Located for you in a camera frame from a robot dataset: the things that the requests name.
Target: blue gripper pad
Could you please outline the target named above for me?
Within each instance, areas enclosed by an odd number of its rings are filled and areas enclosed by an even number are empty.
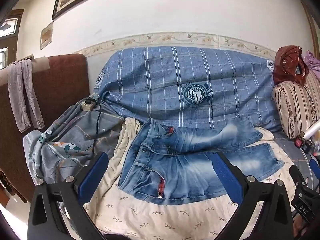
[[[240,205],[244,198],[241,184],[217,153],[213,154],[210,159],[212,161],[212,167],[231,201]]]
[[[314,159],[311,159],[309,164],[317,179],[320,179],[320,168],[318,166],[318,163]]]
[[[78,189],[78,202],[80,205],[88,203],[91,200],[103,177],[103,174],[108,168],[108,163],[108,155],[106,153],[103,153],[91,168],[88,175],[85,177]]]

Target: floral wallpaper border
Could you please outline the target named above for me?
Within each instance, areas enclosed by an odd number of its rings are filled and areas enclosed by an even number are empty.
[[[76,51],[86,57],[134,47],[146,46],[197,46],[212,49],[231,49],[252,55],[275,59],[276,52],[264,46],[227,36],[208,33],[166,32],[149,33],[105,41]]]

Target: pillow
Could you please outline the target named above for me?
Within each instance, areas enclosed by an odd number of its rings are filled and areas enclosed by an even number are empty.
[[[272,90],[282,128],[289,139],[297,137],[320,118],[320,83],[310,71],[304,86],[284,81]]]

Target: extension socket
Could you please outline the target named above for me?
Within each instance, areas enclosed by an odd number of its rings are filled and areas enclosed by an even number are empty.
[[[83,111],[90,112],[94,108],[94,106],[97,104],[96,103],[97,99],[98,99],[98,94],[93,93],[92,95],[89,96],[88,99],[86,99],[81,103],[81,109]]]

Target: white wall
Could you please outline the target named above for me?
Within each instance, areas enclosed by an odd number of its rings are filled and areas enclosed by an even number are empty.
[[[166,32],[215,33],[275,51],[289,44],[313,51],[300,0],[86,0],[53,24],[53,42],[40,50],[40,32],[55,0],[24,5],[17,58],[72,53],[124,36]]]

